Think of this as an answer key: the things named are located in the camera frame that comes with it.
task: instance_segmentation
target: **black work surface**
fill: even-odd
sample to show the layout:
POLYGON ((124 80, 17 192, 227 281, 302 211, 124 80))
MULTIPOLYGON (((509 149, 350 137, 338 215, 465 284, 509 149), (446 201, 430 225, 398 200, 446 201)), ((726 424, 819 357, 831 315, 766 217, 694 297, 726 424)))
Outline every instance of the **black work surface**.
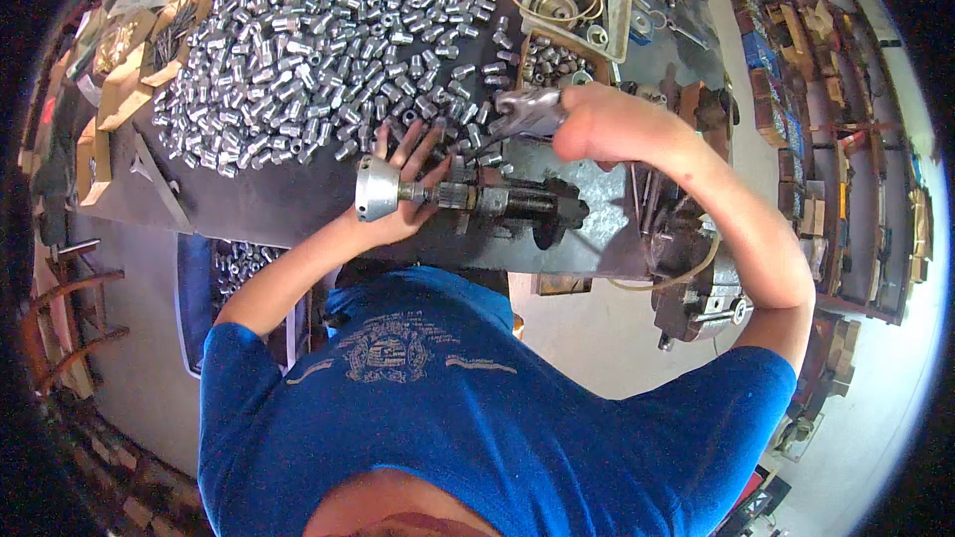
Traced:
MULTIPOLYGON (((495 18, 500 15, 510 18, 509 35, 515 42, 515 49, 519 50, 523 36, 519 33, 518 8, 509 0, 497 0, 497 5, 495 18)), ((447 85, 453 66, 471 63, 480 67, 496 60, 498 48, 490 40, 493 23, 492 20, 489 26, 481 28, 479 38, 458 44, 459 57, 453 63, 444 62, 437 83, 447 85)), ((647 46, 630 42, 628 60, 644 62, 652 60, 657 51, 669 53, 671 46, 668 42, 659 40, 647 46)), ((420 45, 403 47, 398 57, 407 59, 421 49, 420 45)), ((719 62, 718 53, 710 52, 714 54, 707 56, 715 56, 719 62)), ((676 65, 681 73, 692 76, 694 67, 684 66, 682 62, 676 65)), ((627 63, 622 68, 636 67, 627 63)), ((513 68, 508 73, 512 77, 517 75, 513 68)), ((625 79, 641 83, 660 81, 659 76, 643 78, 639 70, 634 73, 625 79)), ((483 89, 478 87, 478 77, 472 76, 469 82, 473 90, 479 90, 472 100, 480 103, 483 97, 479 92, 483 89)), ((77 104, 78 136, 79 129, 94 112, 75 87, 69 87, 67 91, 74 93, 75 100, 81 102, 77 104)), ((159 130, 152 126, 151 118, 152 105, 148 103, 136 112, 132 120, 144 133, 146 144, 167 180, 179 181, 184 208, 196 233, 290 248, 322 228, 354 200, 357 157, 344 163, 335 161, 336 142, 327 149, 316 151, 314 160, 307 167, 295 162, 282 166, 266 165, 261 171, 248 169, 234 179, 227 179, 209 169, 189 169, 181 158, 168 160, 166 150, 158 141, 159 130)), ((127 121, 113 133, 113 183, 95 205, 80 211, 130 224, 191 232, 191 229, 176 227, 149 181, 129 172, 135 154, 134 132, 131 122, 127 121)), ((592 162, 564 163, 546 146, 521 142, 506 146, 504 155, 515 167, 511 175, 514 178, 541 180, 545 174, 557 175, 578 185, 580 197, 587 201, 591 211, 583 228, 568 232, 560 244, 542 252, 534 244, 530 228, 514 226, 504 229, 473 219, 467 233, 457 236, 457 216, 451 212, 439 212, 411 239, 374 250, 369 256, 419 261, 446 268, 647 277, 637 240, 639 233, 627 226, 632 197, 626 189, 627 173, 623 167, 603 173, 592 162)))

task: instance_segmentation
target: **floor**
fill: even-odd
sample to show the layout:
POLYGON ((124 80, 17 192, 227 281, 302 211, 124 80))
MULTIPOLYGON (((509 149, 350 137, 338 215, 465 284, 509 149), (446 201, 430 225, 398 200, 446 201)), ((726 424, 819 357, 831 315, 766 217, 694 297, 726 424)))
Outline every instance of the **floor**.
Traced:
MULTIPOLYGON (((710 0, 710 10, 740 106, 732 161, 750 187, 774 203, 776 154, 756 132, 730 1, 710 0)), ((932 176, 932 183, 936 203, 945 203, 943 179, 932 176)), ((936 225, 945 229, 948 221, 940 218, 937 215, 936 225)), ((84 216, 74 220, 73 228, 76 238, 101 237, 102 262, 126 270, 126 280, 107 288, 107 307, 111 321, 130 326, 131 335, 94 355, 95 368, 104 379, 95 396, 97 405, 138 443, 194 474, 198 381, 185 372, 177 339, 175 236, 84 216)), ((940 251, 947 256, 948 245, 939 246, 940 251)), ((866 321, 849 397, 827 403, 826 424, 803 461, 787 465, 766 460, 794 487, 775 516, 781 529, 806 535, 845 534, 876 497, 877 491, 861 486, 867 481, 881 484, 890 475, 925 397, 937 348, 933 324, 947 265, 947 261, 933 264, 937 278, 917 287, 902 328, 866 321), (853 428, 852 441, 845 439, 848 428, 853 428), (820 489, 820 484, 827 487, 820 489)), ((672 352, 664 353, 656 347, 659 332, 652 325, 647 293, 625 292, 596 279, 589 294, 539 297, 531 293, 529 276, 513 274, 511 283, 514 309, 526 322, 524 341, 605 398, 652 389, 711 360, 735 339, 734 333, 726 332, 714 341, 677 343, 672 352)))

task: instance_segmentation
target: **person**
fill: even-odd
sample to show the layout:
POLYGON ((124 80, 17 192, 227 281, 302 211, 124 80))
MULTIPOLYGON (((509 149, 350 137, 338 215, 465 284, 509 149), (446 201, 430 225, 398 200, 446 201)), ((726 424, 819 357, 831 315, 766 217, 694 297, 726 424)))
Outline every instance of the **person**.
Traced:
MULTIPOLYGON (((664 108, 598 84, 562 104, 558 156, 646 162, 710 213, 755 305, 733 348, 606 400, 513 337, 507 297, 414 266, 332 291, 347 321, 282 377, 259 337, 319 278, 435 213, 402 202, 363 223, 349 209, 247 281, 209 332, 197 475, 218 534, 706 535, 731 509, 806 350, 815 287, 798 241, 664 108)), ((436 141, 412 150, 419 131, 390 158, 403 180, 436 141)))

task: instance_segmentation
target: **workbench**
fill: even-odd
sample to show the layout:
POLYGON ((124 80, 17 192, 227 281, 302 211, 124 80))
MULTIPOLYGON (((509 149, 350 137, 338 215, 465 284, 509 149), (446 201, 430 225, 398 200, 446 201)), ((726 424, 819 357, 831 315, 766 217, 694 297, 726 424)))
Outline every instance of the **workbench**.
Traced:
MULTIPOLYGON (((646 1, 654 8, 665 7, 665 0, 646 1)), ((519 46, 523 38, 517 7, 509 0, 497 0, 497 5, 495 17, 510 18, 510 36, 519 46)), ((656 85, 669 74, 676 85, 702 80, 713 90, 722 88, 721 53, 706 1, 677 0, 672 15, 680 25, 709 42, 710 50, 670 30, 656 30, 648 45, 629 42, 627 62, 620 66, 622 80, 656 85)), ((490 41, 490 33, 481 37, 486 37, 484 44, 462 46, 458 64, 495 60, 497 48, 490 41)), ((445 77, 450 68, 443 67, 445 77)), ((438 82, 446 84, 447 79, 439 78, 438 82)), ((71 110, 73 116, 61 112, 57 119, 72 120, 71 137, 77 137, 95 110, 75 86, 65 91, 62 107, 71 110)), ((181 158, 168 160, 151 118, 152 104, 148 103, 131 121, 141 129, 166 179, 176 179, 182 187, 181 201, 189 226, 178 225, 151 183, 130 172, 136 153, 136 131, 131 121, 112 135, 112 184, 94 205, 79 208, 80 213, 166 231, 290 248, 352 204, 357 157, 339 163, 332 157, 334 148, 329 147, 317 151, 306 167, 297 163, 266 166, 228 179, 208 169, 189 169, 181 158)), ((567 232, 560 244, 541 251, 534 244, 530 228, 519 226, 502 228, 472 219, 467 233, 457 236, 457 215, 442 211, 412 238, 378 248, 369 256, 452 268, 648 278, 639 233, 630 224, 628 212, 632 212, 633 201, 625 167, 603 173, 592 162, 565 163, 549 147, 519 141, 507 145, 504 155, 514 165, 514 178, 541 180, 547 173, 578 185, 580 197, 587 201, 591 212, 583 227, 567 232)))

